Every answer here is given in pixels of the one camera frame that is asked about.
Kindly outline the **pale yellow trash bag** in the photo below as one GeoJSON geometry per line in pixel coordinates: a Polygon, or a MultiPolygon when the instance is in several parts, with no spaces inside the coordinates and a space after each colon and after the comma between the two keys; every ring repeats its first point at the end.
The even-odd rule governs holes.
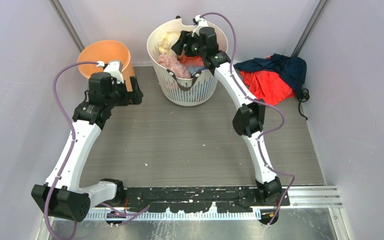
{"type": "Polygon", "coordinates": [[[172,46],[179,40],[180,35],[180,31],[167,31],[157,44],[158,51],[164,55],[176,56],[177,54],[172,50],[172,46]]]}

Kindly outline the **white slotted laundry basket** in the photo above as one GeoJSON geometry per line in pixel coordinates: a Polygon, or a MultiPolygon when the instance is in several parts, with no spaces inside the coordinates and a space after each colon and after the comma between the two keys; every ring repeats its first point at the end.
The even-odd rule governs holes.
{"type": "MultiPolygon", "coordinates": [[[[215,29],[219,49],[226,52],[228,41],[225,33],[216,25],[207,22],[209,27],[215,29]]],[[[173,103],[191,107],[197,106],[207,101],[214,93],[218,80],[210,70],[198,71],[191,78],[178,78],[169,69],[157,63],[161,53],[158,50],[158,42],[168,31],[193,31],[195,26],[185,25],[180,17],[170,20],[157,27],[148,37],[147,51],[152,59],[153,68],[157,75],[159,85],[163,94],[173,103]]]]}

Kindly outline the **orange plastic trash bin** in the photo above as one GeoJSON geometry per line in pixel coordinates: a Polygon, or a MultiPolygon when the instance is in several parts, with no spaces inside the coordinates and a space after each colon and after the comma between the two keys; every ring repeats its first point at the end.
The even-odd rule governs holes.
{"type": "Polygon", "coordinates": [[[116,40],[102,40],[87,46],[79,55],[78,62],[98,62],[108,64],[110,61],[120,61],[120,71],[125,81],[128,92],[133,91],[130,77],[134,77],[135,71],[132,65],[132,58],[129,49],[116,40]]]}

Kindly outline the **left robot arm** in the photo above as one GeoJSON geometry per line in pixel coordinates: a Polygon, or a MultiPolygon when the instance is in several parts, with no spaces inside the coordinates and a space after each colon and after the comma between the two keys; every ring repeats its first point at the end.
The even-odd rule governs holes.
{"type": "Polygon", "coordinates": [[[142,103],[144,95],[137,77],[131,76],[129,81],[132,91],[107,72],[90,76],[84,100],[69,120],[70,134],[56,166],[44,184],[36,184],[31,190],[32,198],[49,217],[81,222],[92,207],[101,203],[118,207],[125,202],[121,180],[103,178],[94,185],[80,187],[80,178],[112,109],[142,103]]]}

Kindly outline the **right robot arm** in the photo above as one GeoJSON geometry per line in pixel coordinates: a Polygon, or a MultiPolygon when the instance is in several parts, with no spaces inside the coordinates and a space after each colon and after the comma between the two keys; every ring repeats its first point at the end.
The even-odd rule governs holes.
{"type": "Polygon", "coordinates": [[[244,140],[251,156],[259,202],[268,206],[275,200],[282,200],[282,184],[274,172],[262,137],[266,107],[240,81],[227,53],[219,48],[215,29],[207,26],[198,32],[182,30],[171,49],[176,54],[201,57],[204,67],[226,89],[237,108],[232,126],[244,140]]]}

